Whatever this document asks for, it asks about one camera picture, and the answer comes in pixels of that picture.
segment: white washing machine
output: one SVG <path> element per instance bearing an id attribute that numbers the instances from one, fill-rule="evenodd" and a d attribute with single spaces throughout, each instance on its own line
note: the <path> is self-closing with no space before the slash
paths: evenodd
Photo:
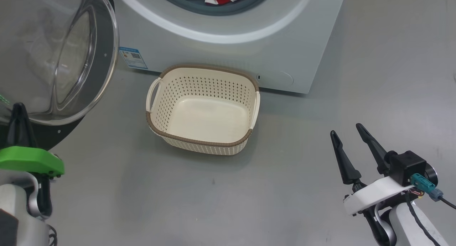
<path id="1" fill-rule="evenodd" d="M 308 93 L 343 0 L 114 0 L 120 56 L 161 72 L 182 63 L 246 71 L 261 87 Z"/>

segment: plastic laundry basket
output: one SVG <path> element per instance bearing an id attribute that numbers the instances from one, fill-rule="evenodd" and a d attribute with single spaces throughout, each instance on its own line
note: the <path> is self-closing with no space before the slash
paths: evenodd
<path id="1" fill-rule="evenodd" d="M 245 147 L 259 104 L 258 85 L 246 74 L 209 66 L 173 66 L 150 86 L 146 119 L 155 134 L 175 147 L 233 155 Z"/>

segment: perforated basket wall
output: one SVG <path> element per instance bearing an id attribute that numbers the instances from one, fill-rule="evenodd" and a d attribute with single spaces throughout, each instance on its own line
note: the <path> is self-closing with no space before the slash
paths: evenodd
<path id="1" fill-rule="evenodd" d="M 181 68 L 198 69 L 198 72 L 187 75 L 178 72 Z M 221 76 L 214 71 L 225 73 Z M 245 147 L 259 110 L 259 88 L 255 80 L 241 72 L 210 66 L 173 66 L 166 69 L 160 78 L 161 85 L 156 92 L 153 110 L 146 112 L 149 127 L 155 134 L 175 147 L 193 152 L 233 155 Z M 249 111 L 250 128 L 242 139 L 231 143 L 204 142 L 168 134 L 168 124 L 176 102 L 188 95 L 220 98 L 244 105 Z"/>

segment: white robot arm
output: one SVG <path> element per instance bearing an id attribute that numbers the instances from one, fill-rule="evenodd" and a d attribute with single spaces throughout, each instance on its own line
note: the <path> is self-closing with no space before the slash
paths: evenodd
<path id="1" fill-rule="evenodd" d="M 57 246 L 50 182 L 64 174 L 62 160 L 36 147 L 25 106 L 11 112 L 8 137 L 0 149 L 0 246 Z"/>
<path id="2" fill-rule="evenodd" d="M 377 162 L 377 170 L 384 175 L 370 185 L 360 181 L 356 170 L 335 131 L 331 131 L 332 144 L 344 184 L 353 184 L 353 194 L 345 196 L 344 207 L 348 214 L 363 214 L 373 236 L 381 246 L 448 246 L 414 200 L 428 193 L 442 200 L 443 193 L 435 188 L 438 183 L 435 170 L 411 151 L 397 154 L 386 152 L 362 124 L 358 132 Z"/>

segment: basket bottom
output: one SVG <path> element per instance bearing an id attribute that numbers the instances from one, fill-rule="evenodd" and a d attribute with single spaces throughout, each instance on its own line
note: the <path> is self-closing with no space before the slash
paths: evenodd
<path id="1" fill-rule="evenodd" d="M 185 96 L 171 114 L 169 134 L 205 142 L 231 143 L 249 129 L 249 110 L 236 102 L 206 97 Z"/>

